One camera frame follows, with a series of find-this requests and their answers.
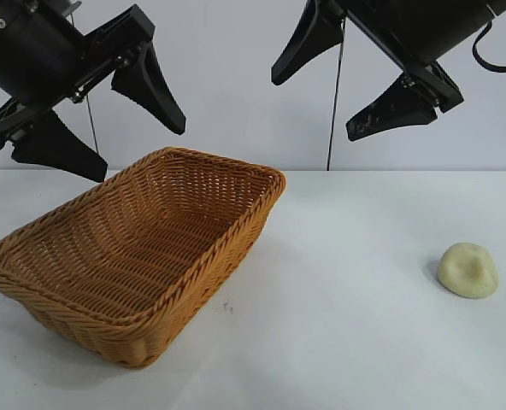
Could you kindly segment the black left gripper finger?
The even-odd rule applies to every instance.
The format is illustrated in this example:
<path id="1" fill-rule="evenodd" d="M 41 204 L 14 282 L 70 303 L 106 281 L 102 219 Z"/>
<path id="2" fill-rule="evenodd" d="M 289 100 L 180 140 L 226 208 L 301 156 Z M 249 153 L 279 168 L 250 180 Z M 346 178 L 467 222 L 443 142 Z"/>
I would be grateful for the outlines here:
<path id="1" fill-rule="evenodd" d="M 148 111 L 169 131 L 182 135 L 186 117 L 168 88 L 153 44 L 143 43 L 137 51 L 133 62 L 115 70 L 112 90 Z"/>
<path id="2" fill-rule="evenodd" d="M 97 183 L 104 181 L 108 163 L 78 139 L 55 111 L 32 121 L 23 132 L 25 135 L 13 142 L 14 161 L 59 169 Z"/>

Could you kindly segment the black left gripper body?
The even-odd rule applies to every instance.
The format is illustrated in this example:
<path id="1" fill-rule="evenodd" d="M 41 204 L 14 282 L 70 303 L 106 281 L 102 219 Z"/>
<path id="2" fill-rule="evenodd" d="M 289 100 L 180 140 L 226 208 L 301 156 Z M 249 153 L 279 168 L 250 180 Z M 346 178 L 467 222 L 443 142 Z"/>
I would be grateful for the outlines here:
<path id="1" fill-rule="evenodd" d="M 155 26 L 138 5 L 84 35 L 65 15 L 66 1 L 0 1 L 0 149 L 11 132 L 63 99 L 80 102 L 137 57 Z"/>

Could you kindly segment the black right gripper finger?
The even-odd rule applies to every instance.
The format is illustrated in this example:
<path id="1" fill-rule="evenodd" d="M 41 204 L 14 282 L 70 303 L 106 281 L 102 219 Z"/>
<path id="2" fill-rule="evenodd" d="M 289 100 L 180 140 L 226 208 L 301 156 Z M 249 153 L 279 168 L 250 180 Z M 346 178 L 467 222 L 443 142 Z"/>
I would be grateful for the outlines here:
<path id="1" fill-rule="evenodd" d="M 438 118 L 408 76 L 399 76 L 390 87 L 367 107 L 346 122 L 351 142 L 376 133 L 407 126 L 429 125 Z"/>
<path id="2" fill-rule="evenodd" d="M 271 67 L 274 85 L 282 85 L 320 54 L 344 40 L 346 7 L 341 1 L 308 0 L 286 47 Z"/>

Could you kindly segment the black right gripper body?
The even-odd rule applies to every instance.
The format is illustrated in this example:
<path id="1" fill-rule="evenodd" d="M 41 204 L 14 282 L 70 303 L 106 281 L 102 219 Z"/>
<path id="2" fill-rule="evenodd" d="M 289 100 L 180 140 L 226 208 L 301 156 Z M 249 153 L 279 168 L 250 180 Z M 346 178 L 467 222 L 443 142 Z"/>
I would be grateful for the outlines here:
<path id="1" fill-rule="evenodd" d="M 386 103 L 418 98 L 447 112 L 463 96 L 438 59 L 506 12 L 506 1 L 338 1 L 402 74 L 382 95 Z"/>

